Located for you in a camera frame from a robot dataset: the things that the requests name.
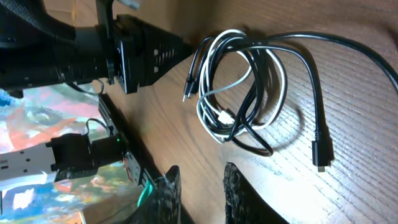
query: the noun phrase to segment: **metal connector tip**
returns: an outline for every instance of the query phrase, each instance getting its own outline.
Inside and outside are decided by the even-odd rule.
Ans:
[[[324,172],[325,171],[325,167],[318,167],[318,172]]]

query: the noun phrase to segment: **cable bundle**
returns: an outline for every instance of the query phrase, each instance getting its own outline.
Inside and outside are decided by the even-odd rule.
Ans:
[[[240,30],[230,29],[222,32],[217,37],[205,38],[199,45],[193,56],[190,71],[188,73],[183,101],[189,98],[190,95],[198,93],[199,100],[197,102],[197,114],[199,120],[206,131],[217,142],[224,143],[232,141],[247,151],[262,156],[271,156],[273,153],[272,148],[268,145],[265,139],[258,135],[256,131],[266,128],[277,119],[283,107],[287,93],[286,72],[282,62],[279,57],[276,56],[274,51],[283,51],[294,54],[304,63],[311,79],[315,101],[316,126],[315,140],[312,142],[313,164],[318,168],[322,168],[330,163],[333,156],[331,154],[331,139],[326,125],[322,91],[315,62],[311,55],[304,55],[295,48],[285,45],[271,44],[276,40],[280,41],[297,37],[334,42],[365,54],[383,70],[398,93],[398,74],[396,71],[377,52],[359,42],[336,35],[317,32],[294,32],[276,34],[263,39],[253,39]],[[238,81],[223,88],[213,90],[212,84],[216,68],[223,56],[231,52],[240,54],[249,64],[249,68]],[[260,110],[260,105],[264,96],[266,75],[269,75],[269,64],[267,63],[267,58],[271,58],[274,64],[279,68],[281,77],[280,96],[277,106],[269,121],[264,124],[256,124],[254,122],[254,118]],[[215,95],[240,84],[250,76],[250,74],[254,75],[254,83],[244,98],[236,115],[229,114],[222,108],[219,109],[219,106],[210,99],[211,95]],[[254,101],[254,108],[248,114],[249,107]],[[248,132],[263,146],[263,148],[259,149],[247,146],[238,141],[236,136],[239,136],[244,132]]]

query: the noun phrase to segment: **wood grain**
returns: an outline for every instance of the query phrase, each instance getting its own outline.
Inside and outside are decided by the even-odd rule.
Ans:
[[[94,0],[77,2],[77,23],[92,26]],[[398,69],[398,1],[371,0],[145,0],[131,13],[187,39],[217,30],[248,26],[266,34],[312,30],[342,35],[369,45]],[[182,103],[192,58],[173,68],[154,86],[124,96],[117,85],[106,91],[139,130],[159,170],[178,164],[182,199],[197,223],[223,223],[223,169],[235,162],[264,200],[290,222],[398,222],[398,96],[385,75],[365,56],[334,44],[299,41],[313,54],[322,82],[335,160],[325,173],[312,165],[313,98],[300,61],[279,54],[289,77],[287,103],[280,118],[260,131],[278,148],[272,157],[219,145],[195,112],[196,99]],[[240,77],[246,64],[228,56],[215,85]],[[251,81],[217,96],[232,110]],[[253,142],[248,136],[246,141]]]

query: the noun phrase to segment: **white cable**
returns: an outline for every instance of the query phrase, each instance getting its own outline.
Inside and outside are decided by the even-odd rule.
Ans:
[[[246,35],[244,32],[240,31],[240,30],[236,30],[236,29],[230,29],[230,30],[226,30],[224,32],[222,32],[218,37],[216,37],[216,39],[213,41],[213,43],[210,45],[209,51],[207,53],[207,55],[205,55],[204,57],[206,57],[205,62],[203,64],[202,70],[199,72],[199,100],[197,102],[197,114],[198,114],[198,118],[201,122],[201,124],[203,125],[203,127],[206,129],[206,131],[210,134],[211,137],[213,137],[217,142],[219,142],[220,144],[224,143],[224,138],[227,138],[229,136],[229,134],[217,134],[214,133],[213,131],[211,131],[211,129],[209,128],[209,126],[206,124],[205,119],[207,118],[208,121],[210,121],[212,124],[214,124],[214,122],[212,121],[212,119],[210,118],[210,115],[207,113],[206,110],[204,110],[204,107],[206,104],[206,106],[211,109],[215,114],[217,114],[218,116],[220,116],[221,111],[219,109],[217,109],[215,106],[213,106],[209,101],[208,101],[208,96],[212,95],[212,94],[216,94],[222,91],[225,91],[227,89],[230,89],[238,84],[240,84],[241,82],[243,82],[245,79],[247,79],[247,77],[251,74],[252,69],[251,66],[249,65],[249,68],[247,70],[247,72],[236,82],[229,84],[223,88],[219,88],[217,90],[212,90],[209,92],[205,92],[205,84],[207,87],[207,90],[210,89],[210,79],[209,79],[209,72],[210,72],[210,68],[209,68],[209,60],[210,57],[214,54],[214,47],[216,46],[216,44],[219,42],[219,40],[226,34],[230,34],[230,33],[237,33],[237,34],[243,34]],[[264,123],[264,124],[260,124],[260,125],[252,125],[252,129],[254,130],[260,130],[260,129],[264,129],[266,127],[268,127],[270,124],[272,124],[276,118],[278,117],[282,107],[283,107],[283,103],[284,103],[284,99],[287,93],[287,75],[285,72],[285,69],[282,65],[282,63],[280,62],[280,60],[278,59],[278,57],[276,57],[276,55],[273,53],[273,51],[266,49],[266,52],[270,55],[270,57],[273,59],[273,61],[275,62],[275,64],[277,65],[277,67],[279,68],[279,72],[280,72],[280,76],[281,76],[281,88],[280,88],[280,95],[279,95],[279,100],[277,103],[277,106],[275,107],[274,112],[272,113],[270,119]],[[245,58],[245,60],[248,62],[246,56],[242,53],[242,52],[237,52],[238,54],[240,54],[240,56],[242,56],[243,58]],[[238,131],[235,136],[238,136],[240,134],[242,134],[243,132],[245,132],[246,129],[243,128],[240,131]]]

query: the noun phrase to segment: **wooden table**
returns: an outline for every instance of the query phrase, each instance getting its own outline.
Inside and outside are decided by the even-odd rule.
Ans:
[[[79,26],[96,22],[94,0],[78,0]],[[248,26],[266,34],[312,30],[358,40],[398,70],[398,1],[372,0],[145,0],[131,13],[188,39]],[[280,118],[260,131],[277,148],[259,157],[231,143],[216,143],[201,126],[197,99],[182,103],[191,57],[155,85],[124,95],[106,91],[124,112],[160,170],[178,164],[183,204],[197,223],[223,223],[224,166],[235,162],[263,199],[290,222],[398,222],[398,97],[386,76],[365,56],[335,44],[299,42],[315,57],[335,160],[325,173],[312,165],[313,98],[299,60],[279,54],[289,77]],[[246,63],[231,54],[220,65],[215,87],[237,80]],[[218,95],[237,110],[252,80]]]

